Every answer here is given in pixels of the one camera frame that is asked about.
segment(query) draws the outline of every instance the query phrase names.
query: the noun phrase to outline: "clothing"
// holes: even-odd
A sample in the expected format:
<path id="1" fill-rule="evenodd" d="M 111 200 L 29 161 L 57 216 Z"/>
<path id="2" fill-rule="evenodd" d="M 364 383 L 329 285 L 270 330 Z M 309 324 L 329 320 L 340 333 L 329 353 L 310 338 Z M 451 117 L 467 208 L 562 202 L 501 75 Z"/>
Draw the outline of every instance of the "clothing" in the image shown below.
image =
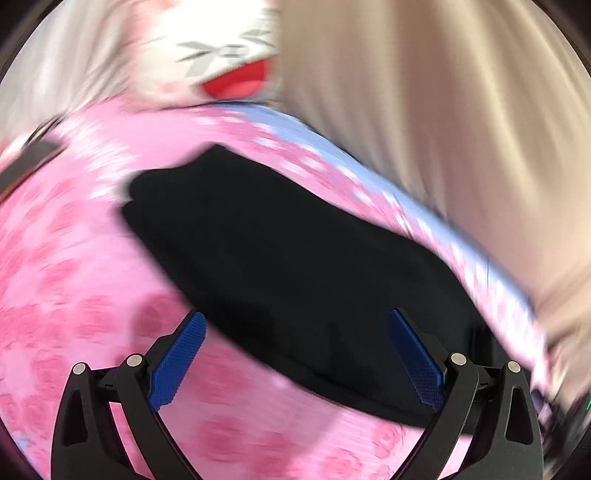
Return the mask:
<path id="1" fill-rule="evenodd" d="M 285 0 L 281 35 L 287 113 L 479 244 L 551 340 L 591 325 L 591 77 L 544 11 Z"/>
<path id="2" fill-rule="evenodd" d="M 433 411 L 420 404 L 386 334 L 396 307 L 450 352 L 486 365 L 507 360 L 434 253 L 222 146 L 143 172 L 129 195 L 125 220 L 191 304 L 318 395 L 428 423 Z"/>

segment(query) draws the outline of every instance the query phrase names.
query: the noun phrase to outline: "white fabric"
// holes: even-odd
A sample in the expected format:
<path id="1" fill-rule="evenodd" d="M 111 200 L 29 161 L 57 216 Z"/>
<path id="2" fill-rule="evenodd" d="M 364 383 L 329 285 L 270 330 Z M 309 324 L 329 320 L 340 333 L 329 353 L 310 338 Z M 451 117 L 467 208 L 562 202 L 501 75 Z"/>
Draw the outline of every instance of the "white fabric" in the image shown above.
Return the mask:
<path id="1" fill-rule="evenodd" d="M 591 78 L 531 0 L 284 0 L 283 102 L 591 325 Z"/>
<path id="2" fill-rule="evenodd" d="M 0 83 L 0 144 L 125 86 L 115 0 L 64 0 L 37 27 Z"/>

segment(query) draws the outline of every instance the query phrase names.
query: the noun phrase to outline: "beige fabric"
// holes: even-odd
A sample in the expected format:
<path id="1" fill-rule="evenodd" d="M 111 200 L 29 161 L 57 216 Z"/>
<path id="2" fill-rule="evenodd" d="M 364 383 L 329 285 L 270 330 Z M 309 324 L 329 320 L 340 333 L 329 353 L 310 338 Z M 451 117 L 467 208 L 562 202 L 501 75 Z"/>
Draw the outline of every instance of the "beige fabric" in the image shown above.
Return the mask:
<path id="1" fill-rule="evenodd" d="M 591 79 L 531 0 L 284 0 L 284 109 L 591 325 Z"/>

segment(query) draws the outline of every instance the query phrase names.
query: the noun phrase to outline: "pink fabric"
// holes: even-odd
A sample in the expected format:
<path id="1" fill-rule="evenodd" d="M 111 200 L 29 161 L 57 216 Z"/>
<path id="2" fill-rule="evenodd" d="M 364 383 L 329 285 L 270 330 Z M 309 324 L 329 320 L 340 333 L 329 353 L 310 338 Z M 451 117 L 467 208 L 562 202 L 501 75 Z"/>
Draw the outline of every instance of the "pink fabric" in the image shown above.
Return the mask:
<path id="1" fill-rule="evenodd" d="M 125 113 L 114 99 L 73 114 L 56 134 L 67 150 L 0 205 L 0 416 L 44 478 L 72 365 L 104 368 L 145 352 L 189 309 L 119 217 L 126 179 L 178 164 L 210 142 L 432 248 L 514 358 L 543 377 L 542 334 L 460 251 L 446 251 L 391 196 L 367 191 L 264 125 L 213 107 Z M 309 394 L 212 327 L 161 415 L 205 480 L 384 480 L 421 434 Z M 150 476 L 120 408 L 115 416 L 133 464 Z M 444 476 L 457 470 L 468 444 L 460 440 Z"/>

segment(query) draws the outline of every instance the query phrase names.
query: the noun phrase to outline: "plush toy face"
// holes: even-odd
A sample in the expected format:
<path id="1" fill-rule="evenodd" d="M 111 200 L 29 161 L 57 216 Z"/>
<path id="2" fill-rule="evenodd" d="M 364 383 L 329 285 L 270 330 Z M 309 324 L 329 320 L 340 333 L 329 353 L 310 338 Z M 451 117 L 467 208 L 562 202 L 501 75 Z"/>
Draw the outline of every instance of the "plush toy face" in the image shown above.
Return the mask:
<path id="1" fill-rule="evenodd" d="M 188 106 L 264 95 L 275 47 L 272 0 L 145 0 L 136 4 L 132 92 Z"/>

